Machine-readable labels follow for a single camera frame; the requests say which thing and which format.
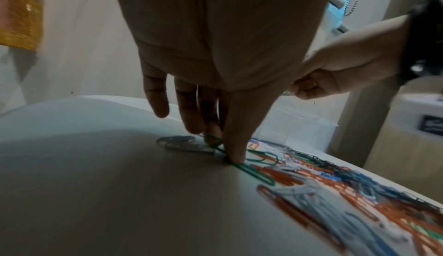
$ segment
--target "table surface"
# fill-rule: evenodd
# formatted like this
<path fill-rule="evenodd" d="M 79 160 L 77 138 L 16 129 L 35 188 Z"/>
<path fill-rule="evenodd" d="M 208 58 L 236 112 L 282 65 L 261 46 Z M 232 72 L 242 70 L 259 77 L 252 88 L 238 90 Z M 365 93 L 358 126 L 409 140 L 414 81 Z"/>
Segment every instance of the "table surface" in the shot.
<path fill-rule="evenodd" d="M 251 176 L 207 154 L 156 145 L 159 137 L 187 134 L 176 106 L 158 119 L 145 99 L 120 96 L 73 97 L 0 115 L 2 254 L 293 255 L 296 248 L 335 255 L 276 214 Z"/>

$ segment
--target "hand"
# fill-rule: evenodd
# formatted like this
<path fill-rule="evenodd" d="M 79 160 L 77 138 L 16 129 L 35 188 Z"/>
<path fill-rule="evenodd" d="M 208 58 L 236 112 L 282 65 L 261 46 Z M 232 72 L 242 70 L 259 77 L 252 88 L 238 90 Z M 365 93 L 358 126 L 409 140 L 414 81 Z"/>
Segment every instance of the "hand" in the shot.
<path fill-rule="evenodd" d="M 243 163 L 253 132 L 295 79 L 327 0 L 119 2 L 155 114 L 169 113 L 171 74 L 186 129 L 221 136 L 231 161 Z"/>
<path fill-rule="evenodd" d="M 409 31 L 407 16 L 345 33 L 308 57 L 288 91 L 303 100 L 342 94 L 399 72 Z"/>

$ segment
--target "white table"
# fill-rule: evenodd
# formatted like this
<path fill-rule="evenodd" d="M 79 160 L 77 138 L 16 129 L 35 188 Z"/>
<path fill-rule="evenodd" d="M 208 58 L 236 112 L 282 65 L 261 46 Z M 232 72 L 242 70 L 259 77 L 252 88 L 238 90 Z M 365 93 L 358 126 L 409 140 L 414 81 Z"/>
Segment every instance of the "white table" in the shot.
<path fill-rule="evenodd" d="M 82 96 L 3 114 L 0 254 L 306 256 L 329 251 L 257 195 L 251 176 L 211 155 L 157 146 L 159 137 L 187 134 L 176 107 L 171 109 L 168 118 L 158 119 L 144 99 Z"/>

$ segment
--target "black label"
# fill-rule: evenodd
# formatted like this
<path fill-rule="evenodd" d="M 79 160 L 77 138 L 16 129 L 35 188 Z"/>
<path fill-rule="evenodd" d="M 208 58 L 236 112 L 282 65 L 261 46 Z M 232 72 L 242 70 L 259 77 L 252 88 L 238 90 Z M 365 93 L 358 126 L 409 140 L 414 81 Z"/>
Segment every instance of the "black label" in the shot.
<path fill-rule="evenodd" d="M 443 118 L 425 115 L 421 120 L 419 130 L 443 136 Z"/>

